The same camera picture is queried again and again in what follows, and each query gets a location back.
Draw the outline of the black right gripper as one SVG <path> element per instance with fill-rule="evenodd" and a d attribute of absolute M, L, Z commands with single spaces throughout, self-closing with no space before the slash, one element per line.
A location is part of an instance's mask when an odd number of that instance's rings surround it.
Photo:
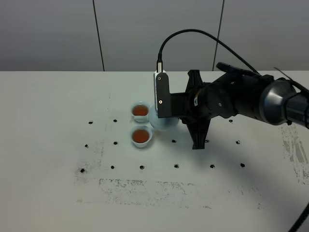
<path fill-rule="evenodd" d="M 262 121 L 260 98 L 274 81 L 272 75 L 260 75 L 223 62 L 217 63 L 216 67 L 224 75 L 211 83 L 202 81 L 199 70 L 188 72 L 185 93 L 189 94 L 186 103 L 189 108 L 181 120 L 188 128 L 193 150 L 205 148 L 210 119 L 216 116 L 227 119 L 243 115 Z"/>

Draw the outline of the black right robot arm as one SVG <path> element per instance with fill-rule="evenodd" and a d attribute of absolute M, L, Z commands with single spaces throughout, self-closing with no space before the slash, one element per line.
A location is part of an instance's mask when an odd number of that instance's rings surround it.
<path fill-rule="evenodd" d="M 187 125 L 193 149 L 204 149 L 211 119 L 217 116 L 243 115 L 270 125 L 309 126 L 309 91 L 298 82 L 222 62 L 216 66 L 224 75 L 211 83 L 203 82 L 199 71 L 188 73 L 180 119 Z"/>

